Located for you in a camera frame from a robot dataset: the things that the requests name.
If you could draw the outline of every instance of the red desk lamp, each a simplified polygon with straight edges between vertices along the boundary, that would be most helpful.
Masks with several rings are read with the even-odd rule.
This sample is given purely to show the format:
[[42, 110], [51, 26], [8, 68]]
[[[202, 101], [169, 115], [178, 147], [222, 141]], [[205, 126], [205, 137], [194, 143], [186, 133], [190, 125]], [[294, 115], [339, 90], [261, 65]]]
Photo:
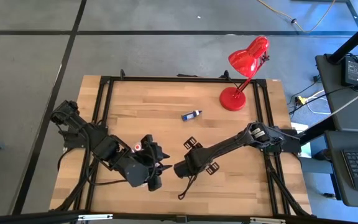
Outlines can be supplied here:
[[238, 88], [227, 87], [221, 93], [219, 100], [222, 106], [231, 111], [241, 110], [246, 104], [246, 96], [242, 92], [261, 66], [269, 59], [267, 49], [269, 40], [266, 37], [257, 37], [248, 48], [238, 50], [229, 56], [229, 62], [241, 75], [248, 79]]

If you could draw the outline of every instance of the lamp shade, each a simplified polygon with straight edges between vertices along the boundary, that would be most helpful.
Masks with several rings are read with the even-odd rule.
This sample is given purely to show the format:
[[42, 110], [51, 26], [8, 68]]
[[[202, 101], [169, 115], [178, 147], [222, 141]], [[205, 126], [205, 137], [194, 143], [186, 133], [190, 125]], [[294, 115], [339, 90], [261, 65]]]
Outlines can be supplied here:
[[229, 56], [229, 63], [241, 75], [252, 78], [258, 71], [259, 58], [269, 48], [266, 37], [257, 37], [246, 49], [238, 50]]

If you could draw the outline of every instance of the blue marker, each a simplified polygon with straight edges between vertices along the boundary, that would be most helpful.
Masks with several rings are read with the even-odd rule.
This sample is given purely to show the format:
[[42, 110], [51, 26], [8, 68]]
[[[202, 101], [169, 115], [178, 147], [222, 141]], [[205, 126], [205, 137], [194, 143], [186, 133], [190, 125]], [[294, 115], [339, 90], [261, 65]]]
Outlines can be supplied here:
[[195, 111], [190, 112], [188, 114], [182, 115], [181, 119], [183, 121], [188, 121], [188, 120], [193, 119], [193, 118], [197, 117], [198, 115], [200, 115], [201, 112], [203, 112], [203, 111], [195, 110]]

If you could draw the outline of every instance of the lamp base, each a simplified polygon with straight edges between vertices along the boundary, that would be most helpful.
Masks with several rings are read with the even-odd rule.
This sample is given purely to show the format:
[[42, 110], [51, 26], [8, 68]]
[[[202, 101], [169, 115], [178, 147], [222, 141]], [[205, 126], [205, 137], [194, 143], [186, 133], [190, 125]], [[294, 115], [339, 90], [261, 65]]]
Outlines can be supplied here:
[[227, 87], [222, 91], [219, 100], [226, 110], [239, 111], [246, 105], [245, 94], [240, 92], [237, 97], [234, 97], [236, 91], [236, 87]]

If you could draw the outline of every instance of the wooden table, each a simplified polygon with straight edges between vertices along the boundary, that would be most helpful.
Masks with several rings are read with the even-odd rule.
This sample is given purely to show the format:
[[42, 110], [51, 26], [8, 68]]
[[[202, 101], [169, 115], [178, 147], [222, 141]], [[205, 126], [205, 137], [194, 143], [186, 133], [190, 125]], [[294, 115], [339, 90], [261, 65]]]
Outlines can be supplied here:
[[[85, 76], [78, 95], [80, 115], [91, 121], [100, 76]], [[290, 128], [290, 118], [280, 80], [267, 80], [268, 93], [275, 125]], [[171, 156], [164, 164], [184, 159], [183, 143], [193, 136], [209, 147], [243, 130], [257, 120], [252, 85], [244, 93], [245, 107], [236, 112], [225, 110], [219, 94], [229, 83], [182, 82], [114, 82], [108, 115], [109, 133], [119, 136], [133, 146], [146, 134]], [[264, 121], [267, 121], [261, 97]], [[180, 115], [193, 110], [203, 114], [187, 122]], [[50, 208], [59, 206], [78, 181], [83, 149], [75, 149], [62, 160]], [[281, 155], [285, 183], [296, 201], [311, 212], [299, 160], [287, 153]], [[179, 179], [173, 169], [161, 175], [162, 188], [149, 192], [147, 186], [132, 188], [128, 183], [96, 186], [92, 212], [187, 214], [187, 215], [260, 215], [271, 216], [269, 189], [263, 155], [253, 147], [242, 147], [226, 154], [216, 162], [220, 169], [214, 175], [202, 172], [183, 200], [177, 195], [186, 187], [188, 179]], [[118, 172], [110, 172], [100, 165], [97, 182], [121, 180]], [[88, 186], [83, 192], [80, 208], [85, 207]], [[277, 203], [283, 212], [280, 191], [276, 186]]]

